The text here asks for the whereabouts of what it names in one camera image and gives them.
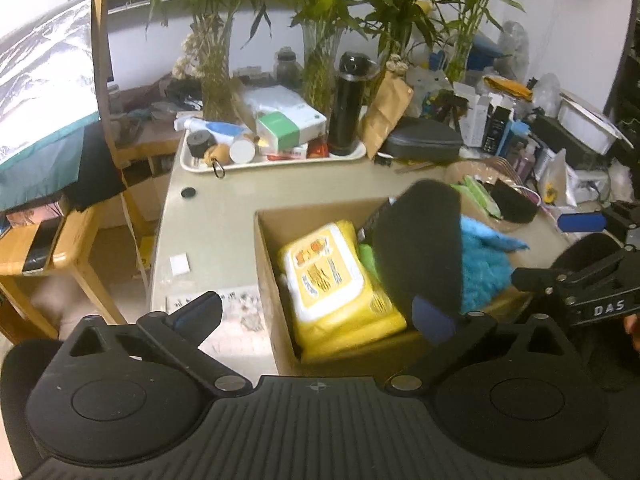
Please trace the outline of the person's right hand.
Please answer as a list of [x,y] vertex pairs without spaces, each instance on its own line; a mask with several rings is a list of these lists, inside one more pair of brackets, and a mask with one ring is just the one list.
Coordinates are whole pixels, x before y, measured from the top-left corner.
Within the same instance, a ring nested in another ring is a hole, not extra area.
[[624,318],[624,329],[631,338],[634,350],[640,352],[640,318],[638,314],[632,314]]

